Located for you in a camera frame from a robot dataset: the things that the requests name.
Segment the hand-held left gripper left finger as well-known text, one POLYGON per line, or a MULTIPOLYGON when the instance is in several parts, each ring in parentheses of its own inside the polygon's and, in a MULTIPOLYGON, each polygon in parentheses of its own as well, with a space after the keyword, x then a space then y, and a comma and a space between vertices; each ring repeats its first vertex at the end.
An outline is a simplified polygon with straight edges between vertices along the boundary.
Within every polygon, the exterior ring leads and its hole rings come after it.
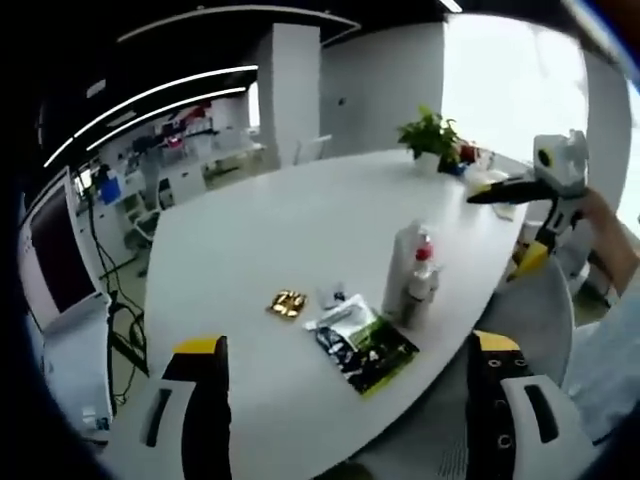
POLYGON ((115 479, 230 479, 227 337, 186 340, 111 428, 115 479))

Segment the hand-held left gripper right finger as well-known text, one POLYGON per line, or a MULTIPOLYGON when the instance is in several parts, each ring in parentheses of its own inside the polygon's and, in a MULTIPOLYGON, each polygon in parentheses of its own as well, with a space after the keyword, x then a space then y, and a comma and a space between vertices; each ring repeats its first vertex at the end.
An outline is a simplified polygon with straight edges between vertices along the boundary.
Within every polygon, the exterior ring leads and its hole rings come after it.
POLYGON ((467 477, 568 479, 570 443, 554 385, 533 374, 512 339, 468 338, 467 477))

